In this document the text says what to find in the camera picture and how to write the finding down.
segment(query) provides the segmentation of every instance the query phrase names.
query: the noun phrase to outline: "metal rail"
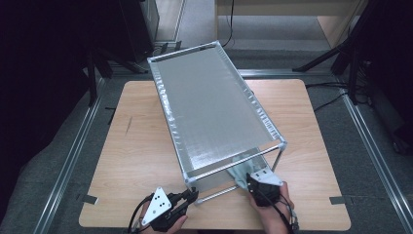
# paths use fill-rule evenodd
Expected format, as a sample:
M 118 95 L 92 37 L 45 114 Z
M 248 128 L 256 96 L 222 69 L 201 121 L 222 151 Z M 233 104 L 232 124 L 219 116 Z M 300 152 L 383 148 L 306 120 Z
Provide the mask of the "metal rail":
M 358 107 L 353 105 L 353 102 L 348 96 L 343 96 L 343 99 L 347 106 L 347 109 L 350 112 L 350 115 L 355 122 L 361 139 L 364 142 L 371 162 L 373 163 L 377 174 L 379 175 L 379 178 L 382 180 L 389 198 L 393 203 L 395 212 L 400 218 L 401 224 L 403 225 L 406 233 L 413 233 L 413 214 L 406 197 L 403 195 L 400 187 L 397 184 L 397 181 L 394 179 L 394 176 L 389 169 L 385 158 L 380 152 L 380 149 L 377 146 L 373 136 L 368 130 Z
M 274 77 L 298 77 L 298 76 L 331 76 L 329 69 L 313 69 L 307 72 L 296 72 L 291 69 L 238 69 L 245 79 L 271 79 Z
M 98 83 L 98 92 L 102 94 L 106 86 L 104 79 L 100 78 Z M 83 147 L 86 136 L 88 135 L 89 129 L 91 128 L 92 121 L 97 112 L 97 109 L 100 104 L 100 96 L 94 102 L 94 105 L 88 109 L 85 119 L 82 122 L 80 130 L 75 137 L 75 140 L 70 148 L 70 151 L 67 155 L 66 161 L 63 164 L 63 167 L 58 175 L 55 186 L 49 195 L 48 201 L 46 203 L 45 209 L 43 210 L 37 225 L 33 231 L 34 234 L 44 234 L 48 233 L 49 228 L 52 224 L 52 221 L 55 217 L 56 210 L 58 205 L 63 197 L 64 191 L 67 187 L 67 183 L 72 176 L 73 169 L 76 166 L 79 153 Z

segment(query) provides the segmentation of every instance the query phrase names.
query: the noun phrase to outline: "human hand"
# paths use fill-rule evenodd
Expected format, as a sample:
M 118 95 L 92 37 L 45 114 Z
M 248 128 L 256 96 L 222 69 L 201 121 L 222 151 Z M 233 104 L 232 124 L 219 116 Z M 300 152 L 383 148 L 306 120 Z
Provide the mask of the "human hand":
M 280 187 L 280 200 L 275 206 L 283 213 L 287 220 L 291 219 L 291 213 L 289 207 L 294 209 L 294 203 L 289 199 L 288 186 L 284 182 L 283 186 Z M 258 207 L 255 203 L 254 198 L 248 192 L 249 204 L 258 212 L 261 218 L 261 222 L 264 226 L 264 230 L 267 234 L 284 234 L 288 233 L 288 230 L 282 221 L 279 213 L 273 207 Z
M 146 211 L 148 211 L 149 204 L 150 204 L 150 202 L 146 202 L 146 203 L 142 206 L 142 212 L 140 212 L 139 221 L 141 221 L 141 220 L 143 219 L 143 217 L 144 217 L 145 214 L 146 214 Z M 166 233 L 167 233 L 167 234 L 173 234 L 173 233 L 177 232 L 178 230 L 180 230 L 180 229 L 182 228 L 183 223 L 185 222 L 185 220 L 186 220 L 187 218 L 188 218 L 187 215 L 183 215 L 182 217 L 180 217 L 180 218 L 176 221 L 176 223 L 175 223 L 175 224 L 168 230 L 168 232 L 166 232 Z M 143 229 L 145 229 L 146 227 L 147 227 L 147 225 L 141 227 L 140 229 L 143 230 Z M 152 228 L 149 227 L 148 229 L 145 229 L 145 230 L 141 231 L 140 233 L 142 233 L 142 234 L 156 234 L 156 233 L 164 233 L 164 232 L 157 232 L 157 231 L 154 231 Z

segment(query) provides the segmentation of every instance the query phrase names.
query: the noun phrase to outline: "wooden tabletop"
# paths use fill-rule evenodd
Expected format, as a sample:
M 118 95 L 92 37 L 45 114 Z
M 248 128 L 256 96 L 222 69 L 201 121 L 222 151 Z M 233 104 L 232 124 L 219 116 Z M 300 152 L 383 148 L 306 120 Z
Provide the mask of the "wooden tabletop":
M 345 205 L 331 205 L 329 199 L 341 192 L 304 83 L 246 82 L 288 141 L 276 174 L 288 182 L 300 229 L 349 229 Z M 265 158 L 272 165 L 276 156 Z M 158 186 L 166 193 L 186 189 L 154 82 L 131 81 L 122 92 L 88 193 L 98 202 L 84 205 L 79 222 L 85 227 L 128 227 L 135 207 Z M 262 229 L 241 189 L 191 205 L 187 214 L 185 229 Z

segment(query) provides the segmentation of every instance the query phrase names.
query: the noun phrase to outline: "cable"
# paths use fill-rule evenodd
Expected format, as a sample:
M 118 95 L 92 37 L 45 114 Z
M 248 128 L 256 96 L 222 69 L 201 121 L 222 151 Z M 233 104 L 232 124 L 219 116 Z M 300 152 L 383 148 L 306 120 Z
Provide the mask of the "cable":
M 130 225 L 129 225 L 129 227 L 128 227 L 128 234 L 131 233 L 131 227 L 132 227 L 132 225 L 133 225 L 133 221 L 134 221 L 134 218 L 136 217 L 137 211 L 139 211 L 140 207 L 142 207 L 143 204 L 145 204 L 145 203 L 148 202 L 148 201 L 151 201 L 153 196 L 154 196 L 154 193 L 152 193 L 151 195 L 145 197 L 145 199 L 143 199 L 143 201 L 141 201 L 141 202 L 139 203 L 139 205 L 137 205 L 137 207 L 134 209 L 133 214 L 131 215 Z
M 147 227 L 143 228 L 142 230 L 139 230 L 137 233 L 139 232 L 143 232 L 144 230 L 148 229 L 151 225 L 148 225 Z
M 232 1 L 232 6 L 231 6 L 231 25 L 230 25 L 231 32 L 230 32 L 230 37 L 228 38 L 228 41 L 222 47 L 225 47 L 231 41 L 231 38 L 232 38 L 232 33 L 233 33 L 232 21 L 233 21 L 233 16 L 234 16 L 234 1 L 235 0 Z
M 139 63 L 145 61 L 145 60 L 148 59 L 150 56 L 154 57 L 154 56 L 155 56 L 155 52 L 158 51 L 158 50 L 160 50 L 160 49 L 162 49 L 162 46 L 155 46 L 152 51 L 145 52 L 145 53 L 142 55 L 142 58 L 141 58 L 139 61 L 137 61 L 135 64 L 139 64 Z
M 344 96 L 344 95 L 347 95 L 347 94 L 348 94 L 348 93 L 347 93 L 347 92 L 345 92 L 345 93 L 343 93 L 343 94 L 339 95 L 338 97 L 336 97 L 335 99 L 333 99 L 333 100 L 329 101 L 328 103 L 325 103 L 325 104 L 323 104 L 323 105 L 321 105 L 321 106 L 317 107 L 316 109 L 314 109 L 314 112 L 316 112 L 316 111 L 320 110 L 321 108 L 323 108 L 323 107 L 325 107 L 325 106 L 327 106 L 327 105 L 331 104 L 332 102 L 334 102 L 334 101 L 338 100 L 340 97 L 342 97 L 342 96 Z
M 285 203 L 282 202 L 282 201 L 280 201 L 280 202 L 283 203 L 284 205 L 288 206 L 289 213 L 292 215 L 292 208 L 291 208 L 291 206 L 289 205 L 289 203 L 288 203 L 288 201 L 285 199 L 285 197 L 284 197 L 284 196 L 282 196 L 282 197 L 284 198 Z
M 309 84 L 306 85 L 306 89 L 310 89 L 313 87 L 318 87 L 318 86 L 322 86 L 322 87 L 337 87 L 337 88 L 345 88 L 347 89 L 348 84 L 344 83 L 344 82 L 324 82 L 324 83 L 317 83 L 317 84 Z
M 143 70 L 145 72 L 149 71 L 149 68 L 138 65 L 136 62 L 134 62 L 133 65 L 136 66 L 137 68 L 140 68 L 141 70 Z
M 231 33 L 233 33 L 234 30 L 233 30 L 233 28 L 231 27 L 230 22 L 228 21 L 228 16 L 225 16 L 225 18 L 226 18 L 226 20 L 227 20 L 227 25 L 231 28 Z M 235 46 L 235 39 L 232 38 L 231 40 L 233 41 L 233 44 L 231 45 L 231 48 L 233 48 L 233 47 Z
M 282 218 L 282 222 L 285 224 L 285 227 L 286 227 L 288 233 L 289 234 L 294 234 L 294 231 L 292 230 L 291 223 L 286 219 L 285 215 L 280 211 L 280 209 L 278 209 L 277 206 L 274 205 L 273 202 L 263 192 L 261 192 L 261 190 L 258 189 L 258 192 L 265 198 L 265 200 L 267 200 L 267 202 L 269 202 L 271 204 L 271 206 L 280 215 L 280 217 Z

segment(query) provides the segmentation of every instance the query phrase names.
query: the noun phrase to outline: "wooden table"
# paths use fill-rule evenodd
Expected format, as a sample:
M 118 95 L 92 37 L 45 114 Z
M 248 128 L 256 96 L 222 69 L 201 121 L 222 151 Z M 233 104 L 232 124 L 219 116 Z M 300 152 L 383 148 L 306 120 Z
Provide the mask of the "wooden table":
M 345 205 L 329 200 L 341 192 L 303 82 L 247 84 L 288 141 L 276 173 L 288 182 L 301 229 L 349 229 Z M 270 165 L 276 155 L 266 155 Z M 85 227 L 127 227 L 137 204 L 158 186 L 166 193 L 186 189 L 154 82 L 132 81 L 123 90 L 89 190 L 98 203 L 85 204 L 79 222 Z M 262 229 L 241 189 L 191 205 L 188 215 L 185 229 Z
M 317 16 L 331 48 L 347 36 L 355 16 L 367 0 L 236 0 L 234 16 Z M 215 32 L 218 16 L 231 15 L 232 0 L 215 0 Z

